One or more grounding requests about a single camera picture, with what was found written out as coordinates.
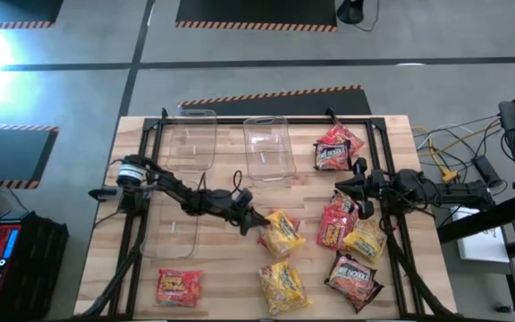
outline gray floor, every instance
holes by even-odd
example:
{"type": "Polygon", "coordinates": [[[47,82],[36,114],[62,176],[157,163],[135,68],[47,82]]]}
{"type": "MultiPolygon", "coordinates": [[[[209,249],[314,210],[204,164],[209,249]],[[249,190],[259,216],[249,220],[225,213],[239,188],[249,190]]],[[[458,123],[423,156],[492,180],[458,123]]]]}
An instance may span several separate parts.
{"type": "MultiPolygon", "coordinates": [[[[0,30],[0,66],[130,63],[146,3],[65,0],[52,29],[0,30]]],[[[336,34],[180,30],[173,27],[178,3],[156,1],[142,62],[515,56],[515,1],[381,0],[373,33],[340,26],[336,34]]],[[[367,23],[374,8],[367,1],[367,23]]],[[[67,223],[72,235],[49,318],[72,314],[97,209],[87,191],[103,180],[128,73],[0,72],[0,123],[61,127],[41,186],[18,191],[27,207],[67,223]]],[[[515,64],[141,70],[129,115],[173,113],[186,99],[349,84],[363,86],[373,114],[408,114],[413,125],[432,129],[496,114],[498,102],[515,98],[515,64]]],[[[439,146],[449,141],[435,138],[439,146]]],[[[462,147],[453,152],[471,157],[462,147]]],[[[515,180],[497,138],[487,155],[503,179],[515,180]]],[[[434,167],[423,168],[439,180],[434,167]]],[[[470,170],[469,179],[477,178],[470,170]]],[[[508,189],[496,200],[514,195],[508,189]]],[[[478,274],[453,251],[444,256],[460,313],[515,320],[492,312],[510,302],[503,276],[478,274]]]]}

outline wooden table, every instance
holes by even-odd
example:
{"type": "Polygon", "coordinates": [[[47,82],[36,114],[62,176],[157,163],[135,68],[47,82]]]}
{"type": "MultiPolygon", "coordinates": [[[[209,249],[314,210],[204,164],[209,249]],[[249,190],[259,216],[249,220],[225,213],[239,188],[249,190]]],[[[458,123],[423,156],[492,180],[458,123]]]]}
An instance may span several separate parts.
{"type": "MultiPolygon", "coordinates": [[[[419,169],[408,117],[385,116],[385,120],[396,169],[419,169]]],[[[143,121],[144,117],[121,119],[111,159],[137,153],[143,121]]],[[[349,172],[318,172],[312,167],[312,143],[325,134],[328,128],[328,125],[321,124],[290,125],[291,146],[297,167],[290,187],[258,188],[252,186],[247,176],[243,179],[242,186],[249,187],[254,194],[253,205],[257,211],[267,214],[272,209],[283,209],[288,215],[295,216],[301,221],[300,233],[307,239],[304,245],[291,254],[290,264],[300,271],[308,298],[313,304],[277,318],[397,318],[399,313],[386,250],[377,265],[373,266],[378,269],[376,280],[384,285],[384,289],[358,315],[355,315],[351,305],[338,292],[323,284],[335,256],[334,251],[316,244],[323,205],[329,203],[334,183],[351,176],[349,172]]],[[[349,128],[361,139],[366,139],[366,130],[362,126],[350,125],[349,128]]],[[[165,126],[158,160],[160,165],[165,164],[171,136],[172,126],[165,126]]],[[[379,158],[384,160],[382,146],[378,143],[381,141],[378,134],[376,141],[379,146],[379,158]]],[[[215,162],[207,175],[208,188],[231,190],[233,173],[238,169],[244,174],[247,173],[244,153],[242,127],[218,125],[215,162]]],[[[368,147],[364,147],[359,155],[365,157],[369,166],[371,165],[368,147]]],[[[109,168],[106,184],[115,184],[118,168],[119,165],[109,168]]],[[[180,173],[175,175],[183,180],[195,182],[199,178],[199,174],[195,177],[180,173]]],[[[375,202],[375,206],[376,214],[373,218],[379,218],[378,202],[375,202]]],[[[101,204],[97,220],[113,213],[115,209],[114,201],[101,204]]],[[[187,253],[195,232],[195,220],[183,214],[178,204],[167,196],[162,193],[155,194],[148,223],[148,253],[153,254],[153,250],[156,250],[158,255],[165,256],[187,253]]],[[[427,215],[413,212],[407,216],[407,221],[417,271],[443,305],[456,311],[434,220],[427,215]]],[[[75,313],[87,309],[111,279],[115,271],[123,223],[123,215],[115,216],[93,232],[75,313]]],[[[238,228],[229,226],[220,218],[200,217],[198,241],[190,258],[143,259],[134,318],[269,318],[257,271],[260,267],[274,264],[277,260],[272,258],[263,246],[257,244],[257,239],[256,230],[250,230],[248,236],[243,237],[240,236],[238,228]],[[159,268],[204,270],[202,296],[195,309],[155,306],[159,268]]],[[[362,261],[359,255],[353,256],[362,261]]],[[[403,277],[402,282],[409,312],[414,312],[408,277],[403,277]]],[[[126,301],[126,286],[123,285],[122,303],[126,301]]]]}

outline yellow noodle package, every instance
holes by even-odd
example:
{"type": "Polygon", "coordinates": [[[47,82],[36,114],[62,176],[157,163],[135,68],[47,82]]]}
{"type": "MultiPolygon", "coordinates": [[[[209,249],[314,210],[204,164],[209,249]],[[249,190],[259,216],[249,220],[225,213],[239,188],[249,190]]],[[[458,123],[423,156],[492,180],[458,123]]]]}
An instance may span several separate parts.
{"type": "Polygon", "coordinates": [[[310,304],[297,269],[290,268],[287,260],[262,267],[258,273],[270,314],[276,316],[310,304]]]}
{"type": "Polygon", "coordinates": [[[305,242],[293,227],[291,220],[281,211],[275,211],[267,218],[270,225],[260,227],[261,237],[275,258],[282,258],[305,242]]]}
{"type": "Polygon", "coordinates": [[[386,234],[376,220],[359,220],[353,231],[343,239],[345,245],[361,253],[372,264],[381,257],[386,243],[386,234]]]}

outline black metal frame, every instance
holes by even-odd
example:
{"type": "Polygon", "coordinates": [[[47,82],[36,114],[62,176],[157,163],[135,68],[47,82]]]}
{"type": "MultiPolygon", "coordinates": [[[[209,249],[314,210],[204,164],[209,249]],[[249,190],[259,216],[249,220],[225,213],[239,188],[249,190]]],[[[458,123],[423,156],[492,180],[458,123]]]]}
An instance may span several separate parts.
{"type": "MultiPolygon", "coordinates": [[[[218,118],[218,124],[243,124],[243,121],[247,120],[247,117],[233,117],[233,118],[218,118]]],[[[367,130],[367,140],[368,146],[371,154],[371,158],[373,161],[373,168],[380,169],[381,162],[378,156],[378,150],[376,147],[376,136],[375,130],[379,131],[381,134],[381,143],[383,144],[384,151],[384,161],[386,165],[386,170],[389,173],[395,173],[394,162],[393,162],[393,153],[391,151],[391,146],[388,138],[388,133],[386,129],[385,119],[382,117],[360,117],[360,118],[351,118],[351,119],[340,119],[340,122],[343,124],[357,124],[365,126],[367,130]]],[[[289,124],[332,124],[333,120],[328,116],[318,116],[318,117],[290,117],[288,118],[289,124]]],[[[174,119],[172,118],[148,118],[145,119],[142,129],[142,136],[140,138],[139,144],[139,155],[146,155],[146,148],[148,144],[148,137],[151,131],[156,130],[155,142],[153,147],[152,158],[157,161],[158,152],[162,143],[162,132],[164,125],[173,125],[174,119]]],[[[149,209],[150,203],[149,199],[146,199],[147,204],[146,209],[149,209]]],[[[390,214],[382,214],[384,221],[384,228],[391,230],[393,228],[390,214]]],[[[108,309],[108,313],[106,316],[99,316],[100,312],[94,312],[93,316],[83,316],[83,317],[73,317],[75,320],[79,321],[122,321],[122,320],[133,320],[134,308],[136,295],[139,287],[139,276],[140,276],[140,268],[142,262],[142,255],[132,251],[128,254],[127,252],[130,246],[130,238],[131,231],[134,222],[134,217],[139,216],[139,231],[137,240],[135,241],[132,250],[137,249],[137,245],[144,241],[146,234],[146,225],[148,222],[148,211],[137,212],[136,214],[130,214],[127,216],[127,219],[124,223],[124,228],[122,231],[122,240],[121,240],[121,251],[119,254],[119,261],[117,265],[118,268],[121,267],[123,263],[125,263],[126,259],[132,257],[132,272],[131,272],[131,283],[129,288],[129,296],[126,303],[126,309],[124,313],[118,313],[119,310],[119,301],[120,301],[120,285],[123,280],[123,276],[116,275],[109,283],[109,286],[115,287],[114,292],[112,292],[111,296],[109,296],[110,307],[108,309]]],[[[402,251],[405,254],[408,262],[414,267],[415,260],[413,257],[413,252],[410,244],[409,230],[407,227],[407,222],[405,215],[397,216],[397,225],[399,226],[399,233],[402,241],[402,251]]],[[[389,238],[387,240],[387,248],[398,248],[396,245],[396,241],[393,238],[389,238]]],[[[485,321],[482,319],[474,319],[474,318],[461,318],[457,316],[436,316],[436,315],[427,315],[424,310],[424,303],[421,294],[414,283],[410,283],[412,298],[415,305],[416,313],[409,313],[407,310],[407,302],[404,295],[404,289],[401,280],[401,271],[400,271],[400,263],[398,259],[389,252],[389,261],[391,265],[391,273],[393,278],[393,286],[395,292],[395,299],[397,303],[397,308],[399,311],[399,319],[400,320],[418,320],[418,321],[460,321],[460,322],[474,322],[474,321],[485,321]]]]}

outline hazard stripe tape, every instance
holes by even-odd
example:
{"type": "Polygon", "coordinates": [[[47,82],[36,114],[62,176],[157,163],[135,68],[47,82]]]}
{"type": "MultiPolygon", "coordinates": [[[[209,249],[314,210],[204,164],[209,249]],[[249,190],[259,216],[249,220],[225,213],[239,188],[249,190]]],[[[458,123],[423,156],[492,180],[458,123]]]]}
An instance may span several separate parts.
{"type": "Polygon", "coordinates": [[[200,104],[211,104],[211,103],[220,103],[220,102],[230,102],[237,100],[246,100],[246,99],[255,99],[255,98],[269,98],[269,97],[287,97],[287,96],[296,96],[296,95],[305,95],[305,94],[316,94],[316,93],[326,93],[327,91],[344,91],[344,90],[358,90],[362,89],[360,85],[350,85],[350,86],[336,86],[325,89],[303,89],[303,90],[291,90],[277,93],[266,93],[266,94],[252,94],[252,95],[241,95],[237,97],[220,97],[220,98],[205,98],[205,99],[194,99],[187,100],[178,103],[178,106],[192,106],[192,105],[200,105],[200,104]]]}
{"type": "Polygon", "coordinates": [[[0,130],[59,131],[58,126],[0,124],[0,130]]]}
{"type": "Polygon", "coordinates": [[[36,189],[40,182],[36,180],[0,180],[0,188],[36,189]]]}
{"type": "Polygon", "coordinates": [[[177,21],[176,28],[232,29],[232,30],[278,30],[278,31],[317,31],[337,32],[337,26],[267,23],[267,22],[215,22],[215,21],[177,21]]]}
{"type": "Polygon", "coordinates": [[[18,21],[0,22],[0,30],[4,29],[41,29],[55,26],[51,21],[18,21]]]}

